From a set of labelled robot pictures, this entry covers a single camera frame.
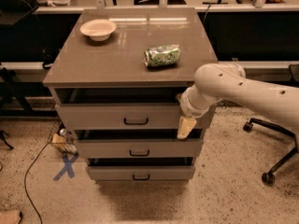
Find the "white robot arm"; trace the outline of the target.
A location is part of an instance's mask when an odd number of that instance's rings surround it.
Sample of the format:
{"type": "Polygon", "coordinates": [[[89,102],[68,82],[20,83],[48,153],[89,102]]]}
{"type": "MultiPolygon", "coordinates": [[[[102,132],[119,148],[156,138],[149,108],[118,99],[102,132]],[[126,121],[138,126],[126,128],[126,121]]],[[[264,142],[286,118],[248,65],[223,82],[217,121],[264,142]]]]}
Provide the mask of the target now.
{"type": "Polygon", "coordinates": [[[228,100],[299,135],[299,89],[247,79],[236,63],[208,63],[194,74],[194,84],[179,96],[178,139],[185,139],[196,120],[220,100],[228,100]]]}

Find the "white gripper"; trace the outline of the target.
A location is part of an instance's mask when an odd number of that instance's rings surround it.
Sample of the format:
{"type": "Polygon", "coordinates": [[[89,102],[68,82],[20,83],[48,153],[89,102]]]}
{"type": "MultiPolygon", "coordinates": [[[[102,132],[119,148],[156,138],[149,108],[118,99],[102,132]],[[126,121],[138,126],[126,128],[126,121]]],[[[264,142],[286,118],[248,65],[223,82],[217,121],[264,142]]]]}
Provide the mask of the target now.
{"type": "Polygon", "coordinates": [[[196,119],[203,117],[209,108],[221,98],[213,92],[192,85],[185,92],[178,93],[176,100],[185,116],[179,119],[177,138],[185,139],[195,127],[196,119]]]}

